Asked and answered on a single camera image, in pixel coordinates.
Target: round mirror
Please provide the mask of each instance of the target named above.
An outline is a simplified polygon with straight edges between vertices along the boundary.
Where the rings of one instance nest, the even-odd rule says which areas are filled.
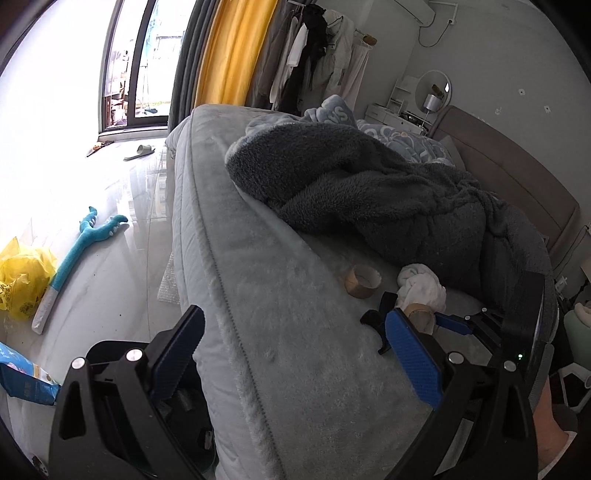
[[[414,100],[423,113],[437,112],[448,105],[451,99],[452,83],[445,73],[429,70],[418,81]]]

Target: yellow curtain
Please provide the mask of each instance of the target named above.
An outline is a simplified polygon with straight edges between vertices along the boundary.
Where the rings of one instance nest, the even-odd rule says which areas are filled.
[[[207,39],[195,106],[244,105],[278,0],[221,0]]]

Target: headboard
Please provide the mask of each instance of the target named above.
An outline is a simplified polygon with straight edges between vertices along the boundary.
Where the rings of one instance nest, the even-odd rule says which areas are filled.
[[[447,135],[482,188],[519,207],[548,237],[556,267],[562,246],[572,240],[578,227],[580,207],[573,196],[523,148],[455,106],[443,109],[429,132],[435,140]]]

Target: window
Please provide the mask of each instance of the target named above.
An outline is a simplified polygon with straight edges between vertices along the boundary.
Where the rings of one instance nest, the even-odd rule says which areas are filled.
[[[111,32],[103,130],[166,125],[178,56],[195,0],[121,0]]]

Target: white slipper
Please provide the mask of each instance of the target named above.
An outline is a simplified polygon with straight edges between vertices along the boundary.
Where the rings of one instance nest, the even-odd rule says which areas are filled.
[[[134,158],[145,157],[146,155],[150,155],[154,153],[155,148],[152,145],[140,145],[138,147],[137,155],[132,155],[131,157],[125,157],[123,161],[133,160]]]

